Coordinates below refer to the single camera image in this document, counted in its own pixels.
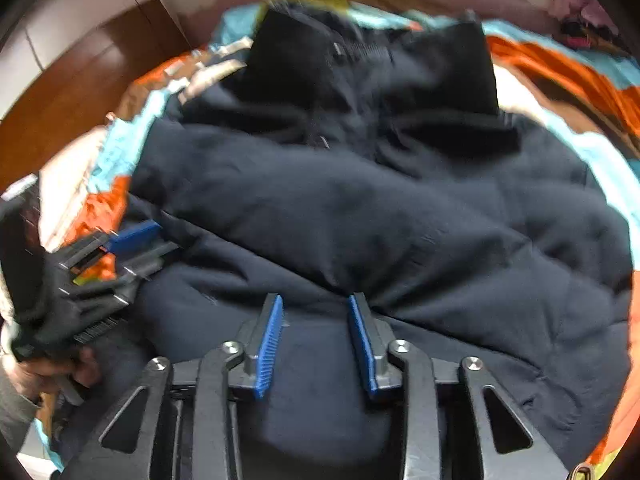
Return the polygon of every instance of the black gripper frame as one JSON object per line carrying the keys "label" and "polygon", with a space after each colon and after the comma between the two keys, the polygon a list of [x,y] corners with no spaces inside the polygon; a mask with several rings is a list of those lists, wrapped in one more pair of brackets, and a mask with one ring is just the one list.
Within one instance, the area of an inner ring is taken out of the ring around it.
{"label": "black gripper frame", "polygon": [[274,314],[282,314],[282,298],[268,294],[257,319],[201,360],[149,362],[60,479],[178,480],[182,414],[191,399],[191,479],[241,480],[236,402],[260,398],[259,360]]}
{"label": "black gripper frame", "polygon": [[[373,316],[364,294],[353,294],[350,306],[351,337],[369,397],[388,402],[396,391],[403,398],[401,479],[443,478],[438,390],[456,386],[464,388],[470,405],[480,469],[469,480],[567,478],[558,456],[479,358],[466,357],[460,364],[432,359],[416,345],[396,339],[389,323]],[[502,422],[519,426],[524,436],[520,449],[501,452],[490,417],[492,402],[500,402],[501,414],[507,414],[509,420]]]}
{"label": "black gripper frame", "polygon": [[[12,353],[18,361],[73,358],[79,347],[120,322],[142,280],[160,270],[178,246],[158,240],[161,227],[147,221],[119,234],[95,231],[47,253],[38,233],[37,177],[30,175],[14,188],[0,198],[0,262],[14,304],[8,324]],[[124,260],[118,261],[123,272],[116,279],[76,285],[85,269],[116,250]],[[64,376],[55,380],[68,402],[82,404],[82,386]]]}

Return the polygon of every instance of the gray sleeve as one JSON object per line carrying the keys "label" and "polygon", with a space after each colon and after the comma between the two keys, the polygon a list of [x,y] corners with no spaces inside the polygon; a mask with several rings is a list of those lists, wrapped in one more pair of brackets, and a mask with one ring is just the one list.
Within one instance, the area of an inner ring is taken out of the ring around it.
{"label": "gray sleeve", "polygon": [[0,365],[0,431],[11,449],[18,453],[38,407],[15,391]]}

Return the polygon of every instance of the black jacket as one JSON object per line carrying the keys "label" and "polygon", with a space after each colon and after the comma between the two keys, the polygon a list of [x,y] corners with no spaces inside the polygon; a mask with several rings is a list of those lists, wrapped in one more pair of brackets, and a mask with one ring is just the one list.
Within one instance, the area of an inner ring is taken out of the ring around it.
{"label": "black jacket", "polygon": [[356,291],[432,357],[481,357],[583,460],[628,374],[628,227],[573,152],[498,110],[481,27],[278,5],[247,63],[153,124],[126,221],[185,247],[136,302],[174,362],[283,296],[270,396],[241,413],[263,477],[395,477],[398,414],[366,403],[348,336]]}

